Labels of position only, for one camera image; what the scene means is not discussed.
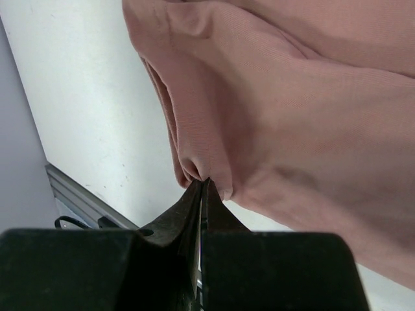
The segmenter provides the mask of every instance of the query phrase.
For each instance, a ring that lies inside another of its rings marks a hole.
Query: gray floor
[[[0,22],[0,232],[52,227],[58,217],[46,158]]]

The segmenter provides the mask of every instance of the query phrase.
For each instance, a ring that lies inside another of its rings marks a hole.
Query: towel
[[[415,1],[123,0],[178,182],[415,289]]]

